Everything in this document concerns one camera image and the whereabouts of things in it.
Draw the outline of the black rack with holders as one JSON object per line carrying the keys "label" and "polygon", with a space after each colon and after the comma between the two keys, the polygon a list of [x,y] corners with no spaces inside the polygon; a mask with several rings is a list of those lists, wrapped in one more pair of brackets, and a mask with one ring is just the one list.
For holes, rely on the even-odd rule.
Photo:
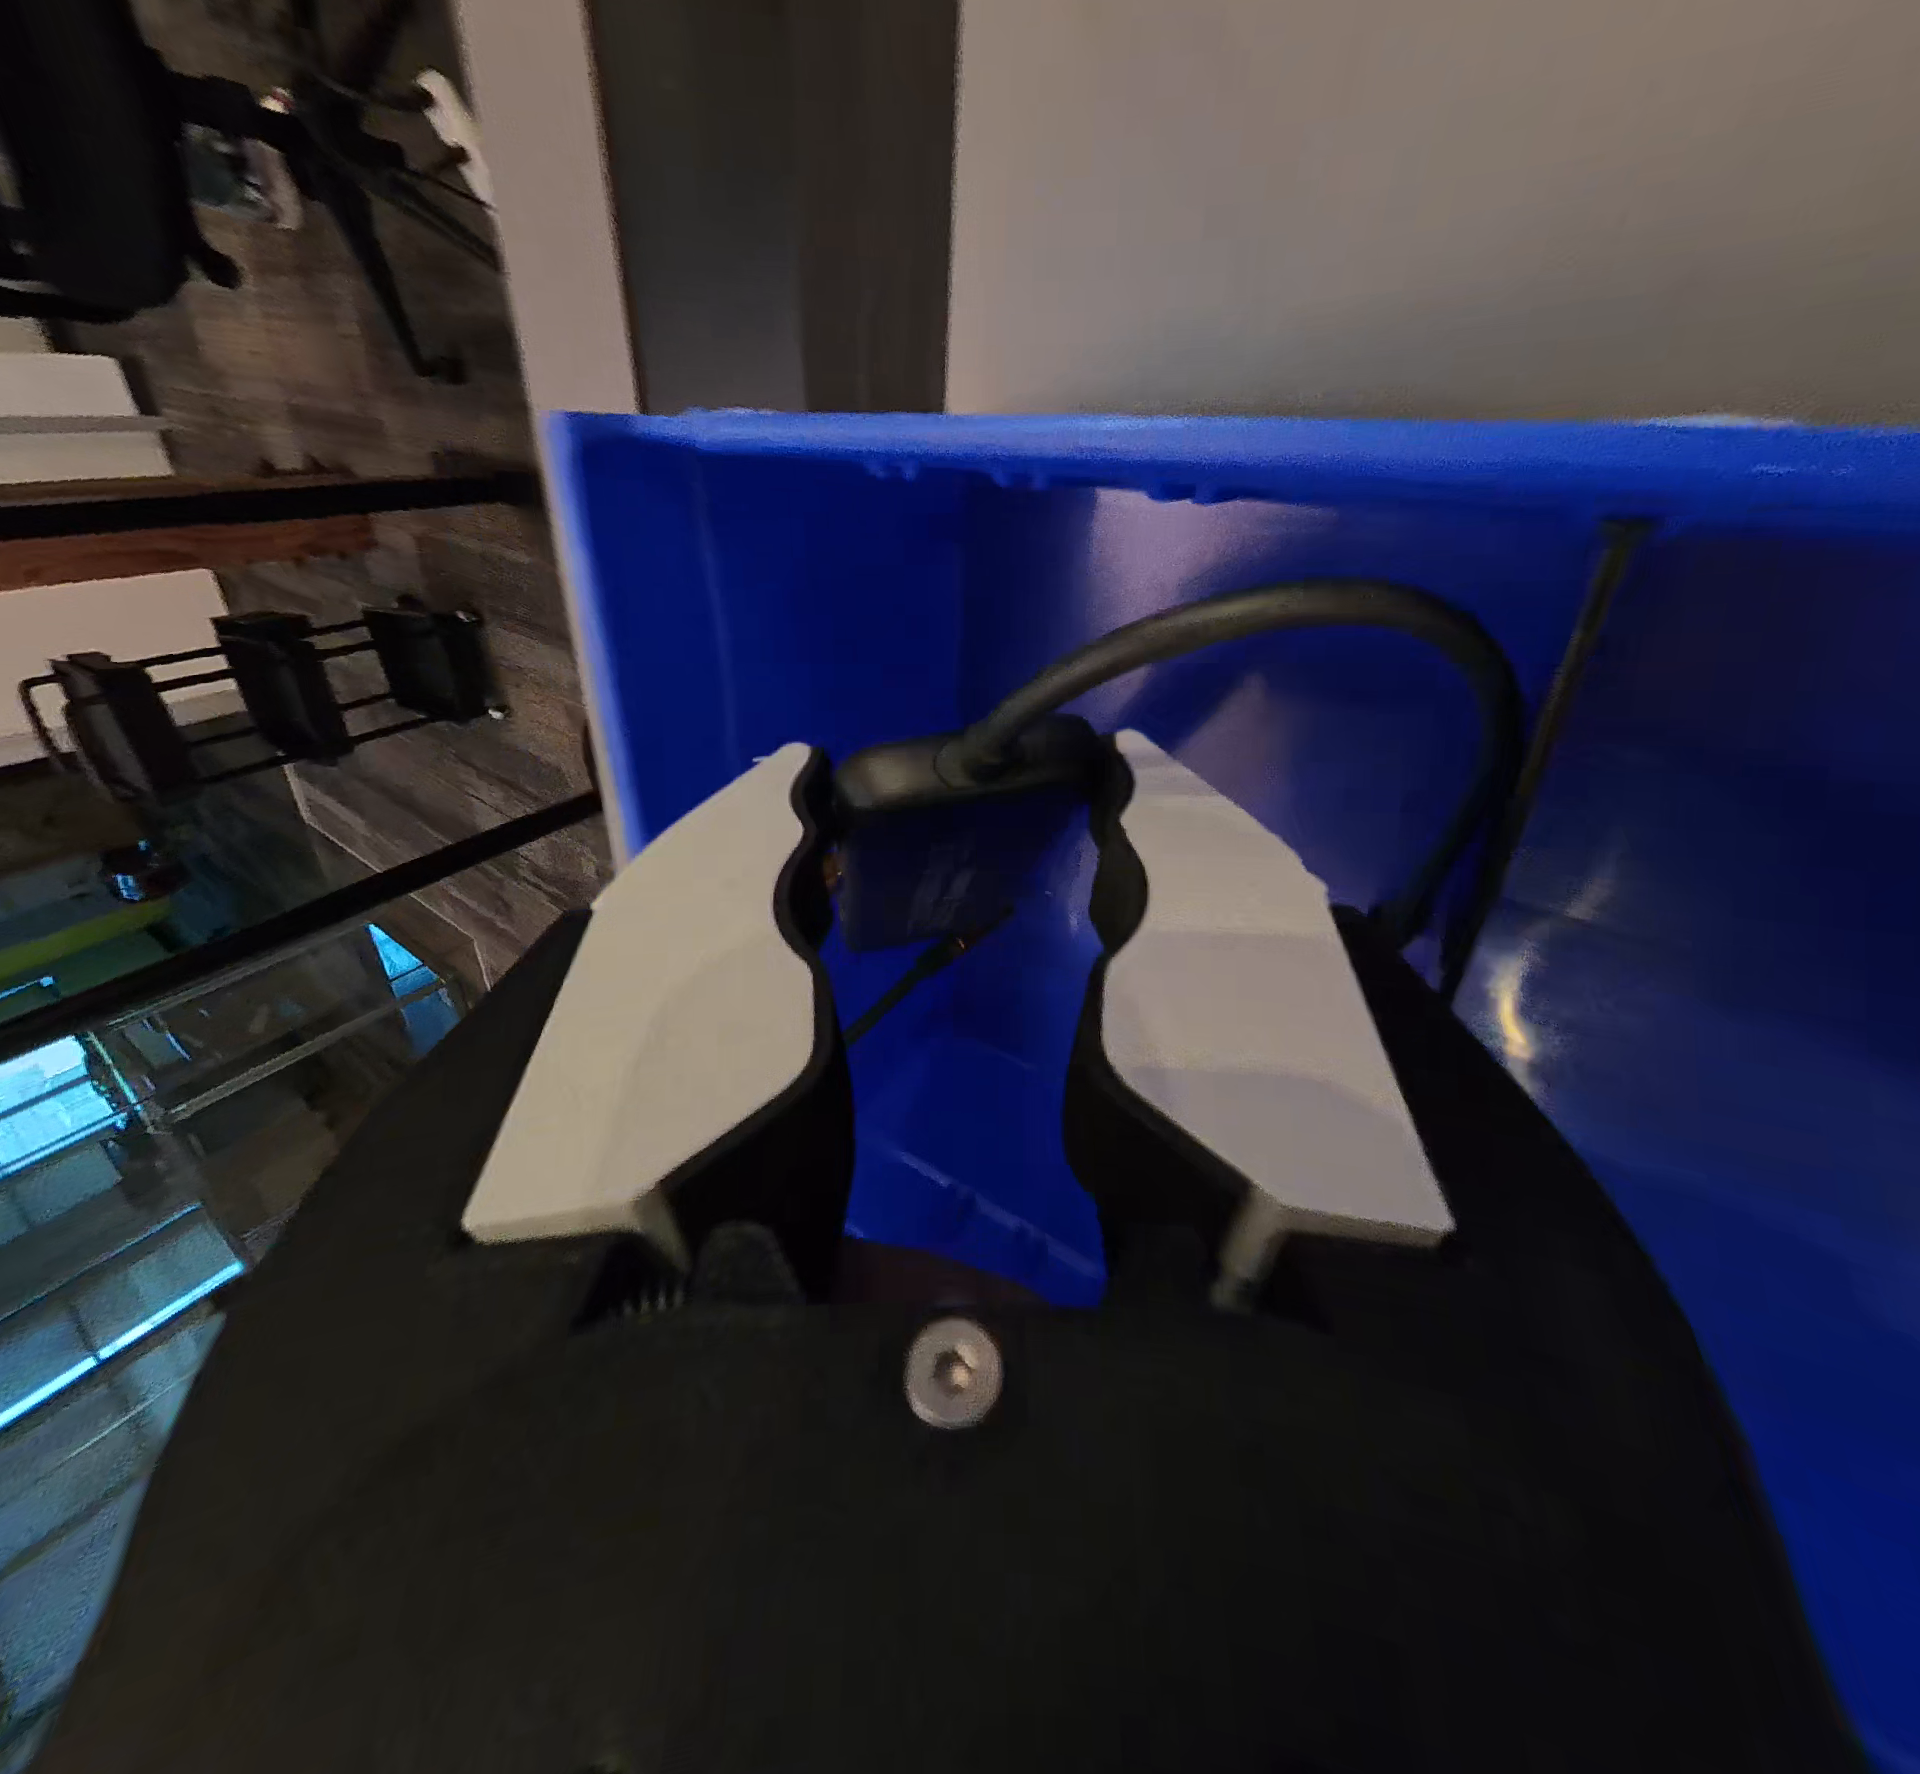
{"label": "black rack with holders", "polygon": [[214,643],[160,656],[70,655],[16,685],[38,748],[114,800],[165,803],[211,787],[340,764],[434,725],[504,724],[483,616],[418,597],[323,626],[250,612]]}

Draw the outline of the black office chair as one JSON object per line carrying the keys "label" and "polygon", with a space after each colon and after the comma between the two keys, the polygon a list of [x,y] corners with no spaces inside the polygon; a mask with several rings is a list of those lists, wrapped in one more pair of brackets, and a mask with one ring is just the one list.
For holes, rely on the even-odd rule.
{"label": "black office chair", "polygon": [[229,292],[182,162],[175,76],[132,0],[3,0],[3,318],[126,322]]}

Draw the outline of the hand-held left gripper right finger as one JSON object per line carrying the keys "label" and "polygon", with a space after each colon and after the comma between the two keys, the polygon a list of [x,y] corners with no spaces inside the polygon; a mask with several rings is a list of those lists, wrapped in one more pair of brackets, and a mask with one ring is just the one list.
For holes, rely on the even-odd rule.
{"label": "hand-held left gripper right finger", "polygon": [[1448,1241],[1453,1211],[1328,888],[1145,734],[1099,758],[1064,1159],[1112,1278],[1189,1241],[1212,1301],[1251,1306],[1294,1238]]}

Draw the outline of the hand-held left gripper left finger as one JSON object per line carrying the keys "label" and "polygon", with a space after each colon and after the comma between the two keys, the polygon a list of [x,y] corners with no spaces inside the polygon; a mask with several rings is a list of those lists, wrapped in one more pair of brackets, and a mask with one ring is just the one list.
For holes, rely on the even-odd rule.
{"label": "hand-held left gripper left finger", "polygon": [[464,1211],[477,1245],[637,1236],[690,1270],[727,1228],[828,1287],[854,1094],[822,938],[827,753],[779,745],[594,901]]}

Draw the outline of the black tripod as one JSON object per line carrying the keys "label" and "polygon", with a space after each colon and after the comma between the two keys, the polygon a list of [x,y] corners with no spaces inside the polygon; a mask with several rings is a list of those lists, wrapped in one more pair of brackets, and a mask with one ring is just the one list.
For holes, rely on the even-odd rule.
{"label": "black tripod", "polygon": [[278,90],[277,106],[228,77],[191,77],[168,69],[165,82],[182,125],[277,151],[298,197],[327,214],[408,370],[429,384],[465,384],[465,362],[457,355],[429,355],[421,347],[396,272],[378,230],[378,204],[386,204],[447,247],[493,275],[504,275],[493,241],[429,197],[441,175],[412,164],[404,148],[369,129],[366,116],[372,110],[424,112],[425,99],[421,92],[355,86],[310,66],[293,73],[290,86]]}

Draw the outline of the blue plastic bin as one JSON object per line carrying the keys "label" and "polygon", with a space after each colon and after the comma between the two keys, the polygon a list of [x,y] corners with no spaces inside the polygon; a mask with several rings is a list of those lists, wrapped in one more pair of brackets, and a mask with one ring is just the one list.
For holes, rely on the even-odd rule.
{"label": "blue plastic bin", "polygon": [[1741,1416],[1876,1772],[1918,1769],[1918,419],[549,414],[625,853],[786,741],[953,728],[1282,578],[1474,613],[1566,701],[1466,1023]]}

